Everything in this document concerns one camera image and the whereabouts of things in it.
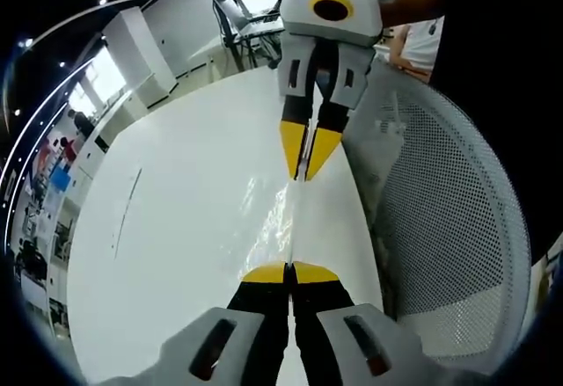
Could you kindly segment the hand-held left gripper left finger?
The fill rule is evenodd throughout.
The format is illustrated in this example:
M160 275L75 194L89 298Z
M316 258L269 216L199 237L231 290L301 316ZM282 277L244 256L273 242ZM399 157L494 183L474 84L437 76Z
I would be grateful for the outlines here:
M214 307L167 339L141 373L104 385L246 385L276 382L288 344L285 262L251 270L227 307Z

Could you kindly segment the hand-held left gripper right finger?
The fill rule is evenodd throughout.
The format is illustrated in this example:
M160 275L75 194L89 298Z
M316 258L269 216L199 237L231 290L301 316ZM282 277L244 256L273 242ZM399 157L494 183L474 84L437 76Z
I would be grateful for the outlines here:
M296 343L311 385L486 385L485 375L448 368L420 337L370 303L353 303L339 277L296 261L290 293Z

